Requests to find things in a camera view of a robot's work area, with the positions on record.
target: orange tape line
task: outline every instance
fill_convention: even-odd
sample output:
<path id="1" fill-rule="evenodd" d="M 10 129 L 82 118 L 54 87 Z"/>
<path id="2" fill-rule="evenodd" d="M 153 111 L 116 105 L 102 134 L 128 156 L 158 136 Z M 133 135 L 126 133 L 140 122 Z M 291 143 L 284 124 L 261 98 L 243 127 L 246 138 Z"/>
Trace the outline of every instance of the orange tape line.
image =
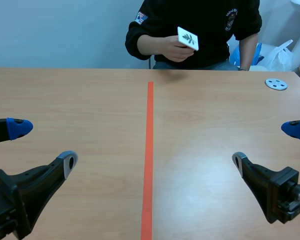
<path id="1" fill-rule="evenodd" d="M 148 82 L 145 131 L 145 160 L 141 240 L 152 240 L 152 204 L 154 176 L 154 83 Z"/>

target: plant illustration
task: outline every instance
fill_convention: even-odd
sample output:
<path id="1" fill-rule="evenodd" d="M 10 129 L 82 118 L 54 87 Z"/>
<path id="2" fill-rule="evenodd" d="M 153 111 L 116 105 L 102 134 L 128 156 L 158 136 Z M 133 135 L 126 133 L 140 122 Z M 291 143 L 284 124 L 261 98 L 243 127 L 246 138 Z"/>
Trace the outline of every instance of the plant illustration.
<path id="1" fill-rule="evenodd" d="M 189 41 L 189 44 L 192 43 L 192 45 L 195 45 L 195 41 L 192 39 L 192 36 L 189 34 L 186 34 L 184 36 L 182 36 L 185 40 Z"/>

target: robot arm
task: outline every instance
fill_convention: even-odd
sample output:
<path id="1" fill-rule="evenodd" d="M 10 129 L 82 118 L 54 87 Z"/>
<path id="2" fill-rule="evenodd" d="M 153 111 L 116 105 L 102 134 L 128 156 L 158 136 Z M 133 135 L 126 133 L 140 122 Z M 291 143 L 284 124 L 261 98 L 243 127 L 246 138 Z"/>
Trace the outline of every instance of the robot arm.
<path id="1" fill-rule="evenodd" d="M 32 129 L 27 120 L 0 119 L 0 142 L 21 138 Z M 0 169 L 0 240 L 10 233 L 21 240 L 32 232 L 44 207 L 77 161 L 75 152 L 65 151 L 50 164 L 18 175 L 7 175 Z"/>
<path id="2" fill-rule="evenodd" d="M 300 121 L 286 122 L 281 129 L 289 136 L 300 139 Z M 285 224 L 300 214 L 298 171 L 291 167 L 278 172 L 271 171 L 253 164 L 242 152 L 236 152 L 232 160 L 269 223 L 279 220 Z"/>

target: plastic bag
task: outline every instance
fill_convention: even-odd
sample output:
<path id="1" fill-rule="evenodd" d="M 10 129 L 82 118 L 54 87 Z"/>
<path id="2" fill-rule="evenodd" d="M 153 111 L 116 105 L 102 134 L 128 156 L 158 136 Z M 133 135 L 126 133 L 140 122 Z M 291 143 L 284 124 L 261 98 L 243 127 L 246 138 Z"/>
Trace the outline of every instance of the plastic bag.
<path id="1" fill-rule="evenodd" d="M 281 46 L 273 49 L 264 59 L 257 65 L 264 66 L 272 72 L 289 72 L 292 71 L 292 63 L 294 54 L 287 48 L 293 40 L 289 40 Z"/>
<path id="2" fill-rule="evenodd" d="M 261 52 L 261 48 L 262 48 L 262 43 L 259 43 L 255 48 L 254 57 L 253 57 L 253 61 L 252 61 L 252 66 L 257 65 L 258 59 L 259 59 L 259 54 Z M 229 62 L 232 63 L 233 65 L 238 66 L 238 67 L 240 66 L 240 49 L 239 49 L 239 46 L 237 46 L 236 49 L 231 54 L 231 56 L 229 58 Z"/>

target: sleeve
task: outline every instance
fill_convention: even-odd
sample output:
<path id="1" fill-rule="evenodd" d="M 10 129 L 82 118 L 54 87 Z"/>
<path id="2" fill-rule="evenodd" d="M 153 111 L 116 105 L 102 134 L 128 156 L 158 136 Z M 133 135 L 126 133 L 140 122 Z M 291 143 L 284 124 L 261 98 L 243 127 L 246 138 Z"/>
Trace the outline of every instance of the sleeve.
<path id="1" fill-rule="evenodd" d="M 260 0 L 247 0 L 238 12 L 238 25 L 234 31 L 235 39 L 240 41 L 260 32 L 262 19 L 259 13 Z"/>
<path id="2" fill-rule="evenodd" d="M 167 17 L 166 2 L 167 0 L 144 0 L 135 21 L 130 23 L 126 35 L 125 47 L 130 55 L 140 60 L 147 60 L 151 57 L 139 52 L 137 42 L 142 35 L 158 38 L 164 36 L 164 19 Z"/>

